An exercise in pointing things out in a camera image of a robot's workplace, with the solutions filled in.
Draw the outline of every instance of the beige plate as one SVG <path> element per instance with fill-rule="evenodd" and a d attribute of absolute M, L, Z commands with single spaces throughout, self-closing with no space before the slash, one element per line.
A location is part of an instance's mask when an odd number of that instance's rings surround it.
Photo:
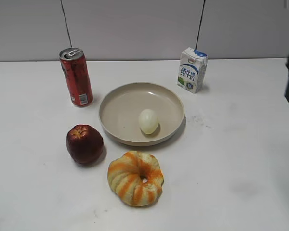
<path fill-rule="evenodd" d="M 141 132 L 138 116 L 142 110 L 156 111 L 159 127 L 151 135 Z M 184 119 L 181 100 L 169 89 L 153 83 L 131 83 L 114 89 L 103 99 L 100 121 L 106 133 L 131 146 L 150 146 L 170 138 Z"/>

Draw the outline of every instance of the white milk carton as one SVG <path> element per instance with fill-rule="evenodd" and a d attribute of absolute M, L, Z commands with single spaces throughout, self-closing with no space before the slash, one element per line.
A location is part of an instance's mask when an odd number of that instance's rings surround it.
<path fill-rule="evenodd" d="M 208 56 L 205 53 L 193 48 L 183 51 L 180 58 L 178 85 L 191 93 L 197 93 L 202 87 L 207 63 Z"/>

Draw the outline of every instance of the red apple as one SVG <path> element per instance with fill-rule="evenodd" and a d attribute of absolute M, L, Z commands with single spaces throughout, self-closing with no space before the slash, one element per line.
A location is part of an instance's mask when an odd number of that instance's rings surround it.
<path fill-rule="evenodd" d="M 66 147 L 78 164 L 96 161 L 103 152 L 103 137 L 89 125 L 76 125 L 66 136 Z"/>

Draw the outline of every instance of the boiled egg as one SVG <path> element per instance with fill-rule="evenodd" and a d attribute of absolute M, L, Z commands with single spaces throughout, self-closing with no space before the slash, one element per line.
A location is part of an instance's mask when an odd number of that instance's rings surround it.
<path fill-rule="evenodd" d="M 152 134 L 158 128 L 158 115 L 152 109 L 144 109 L 139 114 L 138 122 L 143 133 Z"/>

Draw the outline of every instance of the red can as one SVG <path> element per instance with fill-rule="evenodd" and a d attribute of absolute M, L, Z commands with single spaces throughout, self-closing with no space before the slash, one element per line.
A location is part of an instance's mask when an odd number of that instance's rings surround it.
<path fill-rule="evenodd" d="M 60 52 L 60 62 L 73 104 L 80 107 L 89 105 L 93 95 L 83 51 L 67 48 Z"/>

